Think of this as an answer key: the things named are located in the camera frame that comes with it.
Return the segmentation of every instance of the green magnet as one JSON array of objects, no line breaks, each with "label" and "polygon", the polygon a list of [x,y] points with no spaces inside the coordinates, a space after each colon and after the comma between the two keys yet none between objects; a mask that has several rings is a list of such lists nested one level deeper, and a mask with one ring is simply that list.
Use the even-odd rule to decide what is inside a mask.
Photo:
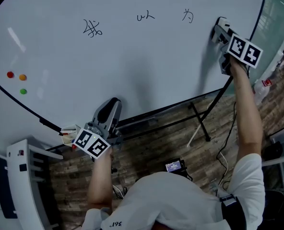
[{"label": "green magnet", "polygon": [[21,89],[21,90],[20,90],[20,93],[21,93],[21,94],[27,94],[27,90]]}]

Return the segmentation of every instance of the wooden floor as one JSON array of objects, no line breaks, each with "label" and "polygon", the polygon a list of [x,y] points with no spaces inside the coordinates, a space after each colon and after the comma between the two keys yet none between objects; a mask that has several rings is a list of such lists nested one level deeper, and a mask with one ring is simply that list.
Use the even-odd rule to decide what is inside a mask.
[{"label": "wooden floor", "polygon": [[[259,107],[265,137],[284,127],[284,67],[276,69],[271,81],[273,86]],[[202,112],[213,99],[214,96],[196,99],[193,102],[198,111]],[[113,184],[120,189],[123,187],[130,189],[137,179],[163,171],[164,161],[181,158],[184,159],[188,168],[187,172],[192,176],[194,183],[205,192],[213,193],[212,182],[219,182],[225,171],[215,157],[231,128],[234,102],[234,96],[222,97],[204,120],[212,138],[210,142],[205,141],[203,131],[200,129],[187,147],[187,143],[199,125],[197,118],[125,141],[121,150],[113,151],[113,168],[118,170],[117,173],[112,174]],[[194,115],[194,111],[188,106],[189,103],[181,104],[143,123],[123,128],[122,132],[125,137],[129,137],[190,117]],[[62,228],[70,230],[84,220],[87,211],[86,193],[93,162],[81,150],[71,151],[66,148],[62,153],[64,160],[52,162],[49,170],[51,186],[62,219]],[[237,156],[236,124],[223,154],[228,161],[228,173],[224,181],[228,181]],[[276,181],[279,181],[279,173],[275,171],[277,170],[274,168],[270,175],[274,175]],[[114,196],[113,207],[116,208],[119,203],[120,199]]]}]

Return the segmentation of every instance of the handwritten chinese character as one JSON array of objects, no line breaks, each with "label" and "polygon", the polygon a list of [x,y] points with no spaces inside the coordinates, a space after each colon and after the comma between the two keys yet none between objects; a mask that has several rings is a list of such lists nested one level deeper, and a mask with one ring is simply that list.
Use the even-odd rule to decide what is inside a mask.
[{"label": "handwritten chinese character", "polygon": [[[152,16],[148,14],[148,10],[147,10],[147,16],[146,16],[146,18],[148,18],[148,17],[152,17]],[[145,18],[145,16],[140,15],[140,19],[139,19],[139,16],[137,15],[137,20],[138,20],[138,21],[141,21],[143,18]]]},{"label": "handwritten chinese character", "polygon": [[185,13],[185,17],[182,19],[182,21],[186,18],[187,14],[190,13],[192,15],[192,18],[190,18],[189,16],[188,16],[188,18],[191,20],[189,23],[192,23],[192,21],[193,21],[193,13],[189,12],[189,9],[188,10],[185,9],[184,13]]},{"label": "handwritten chinese character", "polygon": [[86,33],[86,32],[88,32],[88,31],[91,30],[91,32],[88,34],[88,36],[90,36],[90,34],[91,34],[90,37],[94,37],[94,36],[97,35],[97,34],[99,34],[99,35],[102,35],[102,34],[103,34],[102,31],[97,31],[97,30],[95,29],[95,27],[97,27],[97,26],[99,25],[99,22],[97,23],[96,26],[93,26],[92,22],[89,21],[89,23],[90,23],[91,26],[92,26],[92,27],[91,27],[85,19],[84,19],[84,21],[86,22],[86,28],[85,28],[85,30],[84,30],[83,33]]}]

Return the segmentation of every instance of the red magnet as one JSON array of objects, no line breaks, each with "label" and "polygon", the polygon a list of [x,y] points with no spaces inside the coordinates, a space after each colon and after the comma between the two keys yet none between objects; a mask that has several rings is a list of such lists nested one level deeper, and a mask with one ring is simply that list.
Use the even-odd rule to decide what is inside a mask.
[{"label": "red magnet", "polygon": [[11,72],[11,71],[8,71],[7,76],[8,76],[9,79],[11,79],[11,78],[14,77],[14,73]]}]

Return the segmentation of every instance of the small screen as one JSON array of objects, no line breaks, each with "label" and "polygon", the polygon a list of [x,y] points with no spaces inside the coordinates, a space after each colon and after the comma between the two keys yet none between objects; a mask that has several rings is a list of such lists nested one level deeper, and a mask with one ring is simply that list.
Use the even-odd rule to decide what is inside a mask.
[{"label": "small screen", "polygon": [[173,172],[175,170],[181,169],[181,165],[179,161],[175,161],[173,163],[166,164],[166,171]]}]

